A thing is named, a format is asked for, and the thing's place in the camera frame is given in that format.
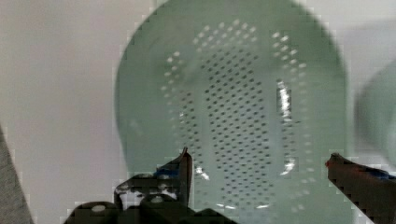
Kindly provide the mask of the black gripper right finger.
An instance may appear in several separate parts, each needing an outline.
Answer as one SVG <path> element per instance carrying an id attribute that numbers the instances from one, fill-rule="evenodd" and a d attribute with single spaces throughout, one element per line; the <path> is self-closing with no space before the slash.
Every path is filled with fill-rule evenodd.
<path id="1" fill-rule="evenodd" d="M 328 179 L 374 224 L 395 224 L 396 181 L 390 173 L 332 153 Z"/>

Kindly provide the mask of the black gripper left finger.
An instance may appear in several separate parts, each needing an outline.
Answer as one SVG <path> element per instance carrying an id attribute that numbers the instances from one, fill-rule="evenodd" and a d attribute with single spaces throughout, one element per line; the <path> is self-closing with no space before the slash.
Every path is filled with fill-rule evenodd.
<path id="1" fill-rule="evenodd" d="M 187 205 L 190 200 L 192 157 L 188 148 L 153 173 L 137 174 L 114 190 L 114 203 L 120 209 L 139 206 L 150 195 L 166 195 Z"/>

